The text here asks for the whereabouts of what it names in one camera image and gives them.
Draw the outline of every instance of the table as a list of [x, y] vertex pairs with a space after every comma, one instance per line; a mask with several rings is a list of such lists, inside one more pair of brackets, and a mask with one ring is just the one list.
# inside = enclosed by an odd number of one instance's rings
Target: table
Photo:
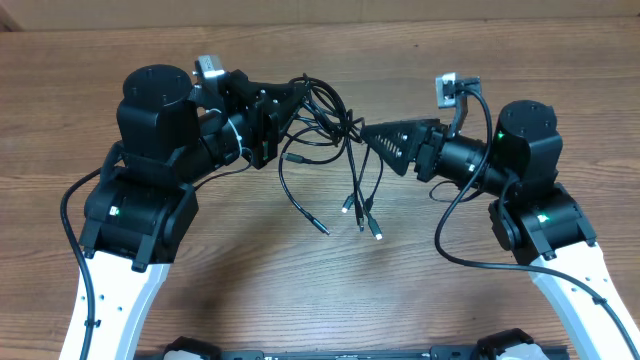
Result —
[[[559, 181], [590, 217], [618, 291], [640, 320], [638, 18], [2, 33], [0, 358], [58, 356], [77, 287], [59, 202], [119, 139], [115, 110], [126, 76], [154, 63], [190, 71], [207, 53], [255, 81], [307, 72], [332, 84], [367, 123], [450, 121], [433, 88], [448, 71], [481, 76], [496, 115], [513, 100], [552, 104], [564, 139]], [[483, 127], [472, 103], [465, 135], [482, 137]], [[446, 204], [428, 199], [433, 184], [385, 172], [374, 207], [385, 240], [375, 241], [340, 213], [350, 192], [346, 159], [288, 163], [292, 192], [332, 230], [326, 237], [293, 209], [274, 165], [198, 193], [200, 211], [149, 314], [141, 351], [180, 335], [224, 349], [408, 349], [475, 343], [513, 327], [542, 344], [568, 344], [526, 274], [467, 269], [438, 256], [433, 232]], [[370, 166], [366, 192], [378, 164]], [[71, 200], [76, 233], [94, 185]], [[489, 201], [483, 195], [460, 206], [445, 229], [446, 249], [513, 260], [491, 232]]]

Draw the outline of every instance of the tabletop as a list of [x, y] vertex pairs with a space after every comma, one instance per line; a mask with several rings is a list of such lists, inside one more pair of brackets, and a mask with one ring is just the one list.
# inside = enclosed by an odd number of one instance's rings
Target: tabletop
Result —
[[[640, 320], [640, 18], [0, 33], [0, 358], [59, 355], [78, 281], [60, 199], [119, 140], [122, 82], [150, 64], [189, 72], [201, 54], [254, 81], [306, 72], [368, 124], [450, 121], [433, 87], [449, 71], [480, 76], [494, 114], [520, 99], [553, 105], [564, 140], [558, 180], [589, 216]], [[481, 138], [484, 126], [470, 102], [465, 135]], [[355, 149], [358, 163], [363, 150]], [[299, 148], [316, 158], [326, 151]], [[371, 161], [365, 192], [378, 166]], [[285, 164], [291, 191], [329, 237], [289, 203], [274, 163], [207, 184], [139, 349], [179, 336], [224, 349], [411, 349], [472, 344], [514, 327], [541, 344], [569, 344], [526, 274], [463, 268], [437, 254], [433, 233], [446, 204], [427, 196], [435, 180], [385, 172], [373, 210], [385, 238], [376, 241], [340, 212], [348, 169], [345, 158]], [[76, 233], [93, 186], [70, 202]], [[490, 201], [482, 195], [454, 212], [448, 251], [513, 261], [491, 231]]]

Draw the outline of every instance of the wooden surface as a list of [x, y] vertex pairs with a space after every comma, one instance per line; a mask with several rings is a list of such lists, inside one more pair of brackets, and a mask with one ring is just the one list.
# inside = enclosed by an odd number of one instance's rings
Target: wooden surface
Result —
[[14, 20], [10, 27], [26, 31], [640, 13], [639, 0], [0, 0], [0, 12], [3, 7]]
[[[494, 114], [523, 98], [553, 104], [564, 138], [559, 180], [590, 217], [638, 321], [639, 45], [638, 18], [2, 33], [0, 358], [58, 355], [77, 286], [59, 202], [119, 139], [125, 77], [154, 63], [190, 71], [205, 53], [256, 81], [303, 71], [324, 79], [369, 123], [449, 121], [453, 112], [437, 110], [433, 90], [434, 76], [447, 71], [481, 76]], [[481, 137], [482, 124], [473, 104], [466, 135]], [[345, 159], [287, 164], [294, 195], [331, 229], [326, 237], [293, 209], [274, 165], [198, 193], [200, 211], [153, 304], [141, 350], [180, 335], [225, 349], [406, 349], [474, 343], [513, 327], [542, 344], [568, 343], [526, 274], [462, 268], [438, 256], [432, 239], [445, 205], [428, 200], [432, 184], [386, 172], [374, 208], [385, 240], [375, 241], [340, 213], [350, 192]], [[376, 168], [372, 162], [366, 186]], [[94, 184], [71, 200], [77, 233]], [[483, 195], [453, 214], [449, 251], [512, 260], [491, 232], [490, 200]]]

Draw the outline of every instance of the wooden table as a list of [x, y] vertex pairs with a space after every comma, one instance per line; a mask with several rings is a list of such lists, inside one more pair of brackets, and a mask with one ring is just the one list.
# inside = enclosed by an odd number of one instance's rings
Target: wooden table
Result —
[[[564, 138], [559, 180], [589, 215], [618, 291], [640, 320], [638, 18], [2, 33], [0, 358], [58, 356], [78, 273], [60, 198], [120, 138], [123, 80], [154, 63], [190, 71], [206, 53], [252, 80], [285, 82], [302, 72], [324, 79], [368, 123], [450, 121], [433, 89], [434, 76], [448, 71], [481, 76], [494, 114], [524, 98], [554, 105]], [[483, 131], [472, 104], [465, 133]], [[139, 349], [161, 349], [180, 335], [224, 349], [405, 349], [474, 343], [513, 327], [542, 344], [568, 344], [526, 274], [438, 256], [433, 232], [445, 204], [428, 199], [432, 184], [386, 172], [374, 208], [385, 240], [375, 241], [340, 213], [350, 192], [346, 159], [287, 164], [293, 193], [332, 230], [326, 237], [293, 209], [274, 165], [198, 193], [200, 211]], [[76, 232], [94, 185], [71, 201]], [[449, 251], [513, 260], [491, 232], [490, 200], [483, 195], [454, 213], [444, 235]]]

